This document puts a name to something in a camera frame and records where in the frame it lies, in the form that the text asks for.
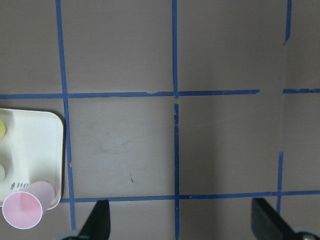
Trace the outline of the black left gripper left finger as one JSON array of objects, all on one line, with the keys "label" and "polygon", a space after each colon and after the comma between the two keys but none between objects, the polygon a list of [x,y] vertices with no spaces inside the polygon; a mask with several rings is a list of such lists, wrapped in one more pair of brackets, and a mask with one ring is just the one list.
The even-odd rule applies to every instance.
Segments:
[{"label": "black left gripper left finger", "polygon": [[110,204],[108,200],[99,200],[76,238],[78,240],[108,240],[110,234]]}]

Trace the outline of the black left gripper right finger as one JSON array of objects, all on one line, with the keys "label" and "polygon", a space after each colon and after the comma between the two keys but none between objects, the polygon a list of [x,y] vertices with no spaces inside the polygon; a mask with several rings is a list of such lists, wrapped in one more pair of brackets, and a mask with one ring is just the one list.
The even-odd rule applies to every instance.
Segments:
[{"label": "black left gripper right finger", "polygon": [[250,226],[257,240],[300,239],[300,234],[294,232],[264,198],[252,199]]}]

